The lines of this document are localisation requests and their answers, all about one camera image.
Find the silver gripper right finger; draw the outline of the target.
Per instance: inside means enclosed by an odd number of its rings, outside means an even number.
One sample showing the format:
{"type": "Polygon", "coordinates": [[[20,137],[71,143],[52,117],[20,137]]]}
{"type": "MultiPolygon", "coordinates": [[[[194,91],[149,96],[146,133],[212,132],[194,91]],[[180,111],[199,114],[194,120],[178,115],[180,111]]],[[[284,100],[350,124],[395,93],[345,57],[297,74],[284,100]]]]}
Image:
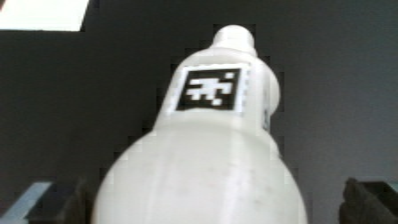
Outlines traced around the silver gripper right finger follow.
{"type": "Polygon", "coordinates": [[[398,182],[345,183],[340,224],[398,224],[398,182]]]}

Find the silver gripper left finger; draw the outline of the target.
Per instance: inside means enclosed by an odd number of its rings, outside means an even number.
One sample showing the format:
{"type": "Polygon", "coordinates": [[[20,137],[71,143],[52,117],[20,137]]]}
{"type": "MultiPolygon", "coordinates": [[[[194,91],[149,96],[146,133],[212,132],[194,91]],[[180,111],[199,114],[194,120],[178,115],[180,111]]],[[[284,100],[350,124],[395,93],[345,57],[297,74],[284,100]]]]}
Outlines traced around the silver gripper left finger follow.
{"type": "Polygon", "coordinates": [[[32,183],[4,215],[0,216],[0,224],[29,224],[27,215],[52,185],[52,182],[32,183]]]}

